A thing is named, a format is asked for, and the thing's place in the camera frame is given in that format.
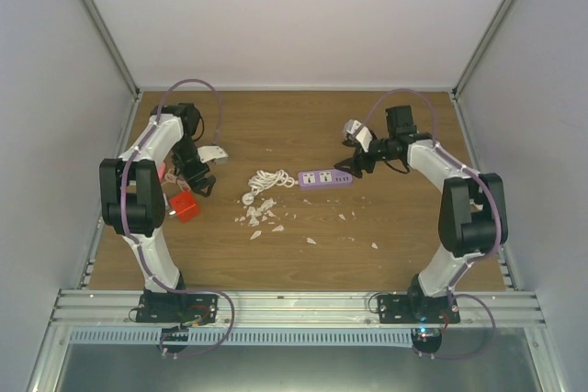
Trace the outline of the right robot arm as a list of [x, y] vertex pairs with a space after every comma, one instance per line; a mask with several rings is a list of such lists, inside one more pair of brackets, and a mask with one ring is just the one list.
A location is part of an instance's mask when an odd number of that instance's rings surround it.
[[362, 122], [350, 119], [343, 144], [353, 155], [335, 165], [356, 178], [374, 171], [377, 162], [402, 164], [401, 173], [416, 171], [441, 194], [437, 224], [440, 245], [431, 262], [408, 289], [408, 315], [426, 323], [453, 306], [456, 284], [470, 267], [493, 255], [508, 237], [503, 180], [483, 174], [450, 154], [435, 137], [421, 132], [409, 106], [387, 109], [389, 135], [379, 138]]

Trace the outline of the red plug block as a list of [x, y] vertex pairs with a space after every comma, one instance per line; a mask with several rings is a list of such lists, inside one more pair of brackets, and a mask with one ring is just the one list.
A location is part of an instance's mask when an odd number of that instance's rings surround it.
[[169, 199], [170, 208], [175, 216], [187, 223], [200, 214], [200, 207], [191, 191], [184, 191]]

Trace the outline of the pink cube socket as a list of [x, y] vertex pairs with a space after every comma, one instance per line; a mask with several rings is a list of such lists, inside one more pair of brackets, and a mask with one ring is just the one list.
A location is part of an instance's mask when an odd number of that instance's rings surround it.
[[166, 170], [166, 164], [164, 162], [162, 162], [161, 165], [158, 167], [158, 179], [159, 180], [162, 180], [162, 178], [164, 177], [165, 170]]

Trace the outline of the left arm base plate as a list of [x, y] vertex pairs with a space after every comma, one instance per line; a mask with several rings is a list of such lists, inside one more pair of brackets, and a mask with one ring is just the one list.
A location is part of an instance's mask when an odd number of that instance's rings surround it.
[[139, 323], [209, 324], [216, 321], [219, 297], [144, 290], [133, 320]]

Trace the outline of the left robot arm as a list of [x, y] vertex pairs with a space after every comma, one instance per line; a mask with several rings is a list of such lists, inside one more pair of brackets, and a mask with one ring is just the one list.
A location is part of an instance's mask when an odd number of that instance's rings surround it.
[[138, 139], [119, 157], [99, 165], [102, 219], [131, 247], [144, 277], [144, 288], [163, 293], [158, 312], [170, 322], [184, 319], [186, 286], [164, 239], [166, 213], [159, 167], [168, 156], [190, 190], [210, 196], [210, 174], [193, 140], [201, 114], [188, 103], [155, 107]]

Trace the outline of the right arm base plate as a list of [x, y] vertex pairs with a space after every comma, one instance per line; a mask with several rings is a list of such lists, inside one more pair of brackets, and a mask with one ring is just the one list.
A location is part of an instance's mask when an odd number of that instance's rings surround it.
[[458, 311], [446, 297], [411, 297], [408, 294], [378, 293], [377, 312], [380, 324], [458, 324]]

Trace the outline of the purple plug adapter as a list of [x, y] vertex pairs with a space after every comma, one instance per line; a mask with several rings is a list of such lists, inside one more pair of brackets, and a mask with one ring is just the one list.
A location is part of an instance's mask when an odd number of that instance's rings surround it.
[[336, 169], [306, 171], [298, 173], [298, 182], [302, 191], [346, 188], [353, 183], [353, 176]]

